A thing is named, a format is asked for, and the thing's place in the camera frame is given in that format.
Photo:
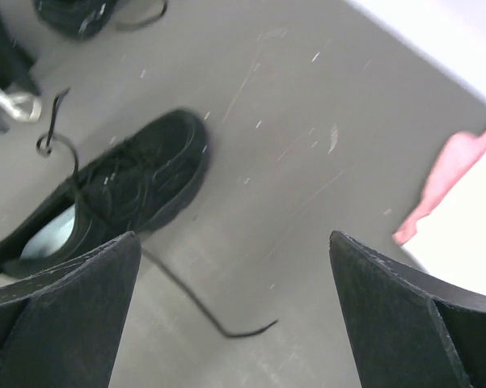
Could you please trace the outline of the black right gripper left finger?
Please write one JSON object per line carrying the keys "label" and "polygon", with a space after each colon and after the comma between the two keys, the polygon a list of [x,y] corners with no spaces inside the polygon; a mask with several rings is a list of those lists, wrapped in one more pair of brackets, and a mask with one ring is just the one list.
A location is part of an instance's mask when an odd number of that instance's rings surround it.
{"label": "black right gripper left finger", "polygon": [[106,387],[141,262],[132,232],[0,288],[0,387]]}

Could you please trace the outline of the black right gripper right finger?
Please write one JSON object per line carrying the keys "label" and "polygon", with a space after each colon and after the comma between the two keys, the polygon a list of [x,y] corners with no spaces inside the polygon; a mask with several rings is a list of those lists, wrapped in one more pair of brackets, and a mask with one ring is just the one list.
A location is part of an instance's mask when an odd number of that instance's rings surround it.
{"label": "black right gripper right finger", "polygon": [[364,387],[486,387],[486,296],[338,230],[329,258]]}

